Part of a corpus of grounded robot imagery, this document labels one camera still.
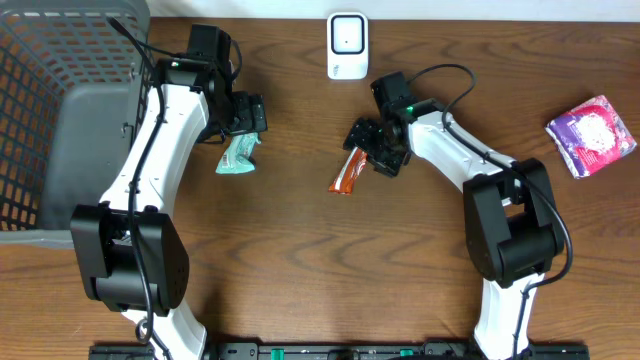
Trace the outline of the teal white snack wrapper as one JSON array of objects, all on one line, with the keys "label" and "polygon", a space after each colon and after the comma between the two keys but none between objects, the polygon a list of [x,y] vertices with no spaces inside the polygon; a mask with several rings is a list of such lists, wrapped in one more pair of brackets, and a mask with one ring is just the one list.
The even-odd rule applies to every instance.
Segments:
[{"label": "teal white snack wrapper", "polygon": [[218,163],[216,173],[236,175],[254,171],[255,165],[251,160],[251,155],[254,147],[260,143],[258,133],[234,136]]}]

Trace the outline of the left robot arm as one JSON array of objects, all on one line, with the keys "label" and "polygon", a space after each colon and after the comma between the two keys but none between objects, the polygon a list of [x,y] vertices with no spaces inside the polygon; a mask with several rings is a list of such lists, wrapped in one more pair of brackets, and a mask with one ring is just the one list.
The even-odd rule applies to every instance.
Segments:
[{"label": "left robot arm", "polygon": [[247,163],[267,128],[260,95],[234,89],[239,46],[213,25],[192,27],[185,52],[148,61],[152,87],[125,163],[95,205],[78,205],[70,230],[88,298],[135,325],[127,345],[94,345],[92,359],[209,359],[214,348],[185,293],[190,263],[173,224],[192,149],[228,143]]}]

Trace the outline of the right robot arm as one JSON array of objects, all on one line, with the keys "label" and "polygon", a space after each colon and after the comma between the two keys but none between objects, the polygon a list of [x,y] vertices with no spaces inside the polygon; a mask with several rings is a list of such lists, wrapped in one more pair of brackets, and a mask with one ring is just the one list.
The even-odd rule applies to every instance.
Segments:
[{"label": "right robot arm", "polygon": [[419,99],[410,83],[401,72],[373,81],[380,117],[356,120],[344,147],[388,177],[418,157],[461,192],[467,251],[483,278],[475,354],[522,358],[530,348],[532,298],[551,283],[553,259],[571,251],[546,168],[494,151],[453,119],[449,105]]}]

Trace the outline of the red purple snack bag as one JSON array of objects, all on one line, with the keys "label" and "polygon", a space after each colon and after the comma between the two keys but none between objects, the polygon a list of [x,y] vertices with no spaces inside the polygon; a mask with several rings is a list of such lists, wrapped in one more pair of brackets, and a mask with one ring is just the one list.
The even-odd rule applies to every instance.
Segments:
[{"label": "red purple snack bag", "polygon": [[545,131],[574,179],[594,175],[638,146],[604,95],[564,112],[547,123]]}]

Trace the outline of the brown orange candy bar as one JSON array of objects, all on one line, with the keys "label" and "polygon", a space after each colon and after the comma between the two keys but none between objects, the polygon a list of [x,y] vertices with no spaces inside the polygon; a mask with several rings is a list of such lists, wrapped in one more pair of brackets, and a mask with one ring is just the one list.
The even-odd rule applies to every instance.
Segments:
[{"label": "brown orange candy bar", "polygon": [[359,147],[354,147],[339,174],[329,186],[328,191],[350,195],[353,192],[357,178],[366,166],[367,158],[368,154],[365,151]]}]

